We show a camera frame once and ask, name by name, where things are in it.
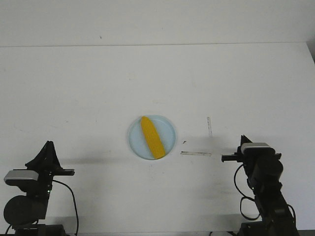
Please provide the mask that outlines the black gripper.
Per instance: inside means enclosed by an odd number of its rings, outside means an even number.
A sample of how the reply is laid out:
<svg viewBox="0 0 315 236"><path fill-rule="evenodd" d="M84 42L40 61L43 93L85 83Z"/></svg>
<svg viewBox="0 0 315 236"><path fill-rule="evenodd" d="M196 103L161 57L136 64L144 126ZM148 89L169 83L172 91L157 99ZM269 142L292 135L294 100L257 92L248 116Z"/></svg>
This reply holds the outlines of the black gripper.
<svg viewBox="0 0 315 236"><path fill-rule="evenodd" d="M27 170L38 173L37 180L26 192L28 197L35 199L49 199L54 177L73 176L75 174L74 169L61 167L52 141L47 141L38 155L25 166Z"/></svg>
<svg viewBox="0 0 315 236"><path fill-rule="evenodd" d="M248 177L248 185L252 189L260 189L266 184L279 183L283 172L283 165L280 161L282 154L275 151L272 153L249 153L242 154L241 147L251 147L253 142L246 136L241 136L240 147L234 154L222 155L221 161L236 161L243 164L244 171Z"/></svg>

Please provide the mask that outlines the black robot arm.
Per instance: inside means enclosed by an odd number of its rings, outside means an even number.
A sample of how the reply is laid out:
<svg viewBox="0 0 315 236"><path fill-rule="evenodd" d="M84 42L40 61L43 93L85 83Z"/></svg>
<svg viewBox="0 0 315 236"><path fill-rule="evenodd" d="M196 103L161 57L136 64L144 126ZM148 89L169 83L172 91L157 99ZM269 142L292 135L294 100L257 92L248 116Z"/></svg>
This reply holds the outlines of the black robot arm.
<svg viewBox="0 0 315 236"><path fill-rule="evenodd" d="M248 187L254 197L242 196L242 200L253 201L259 217L246 216L239 236L297 236L296 214L282 193L279 179L283 172L280 153L266 143L254 143L245 135L241 136L237 151L231 155L222 155L222 162L241 163L247 176Z"/></svg>
<svg viewBox="0 0 315 236"><path fill-rule="evenodd" d="M53 182L68 187L54 177L73 176L75 171L61 167L52 141L47 141L25 166L25 169L10 170L4 177L5 184L25 193L7 202L3 211L5 221L15 236L66 236L62 224L40 224L39 220L46 218Z"/></svg>

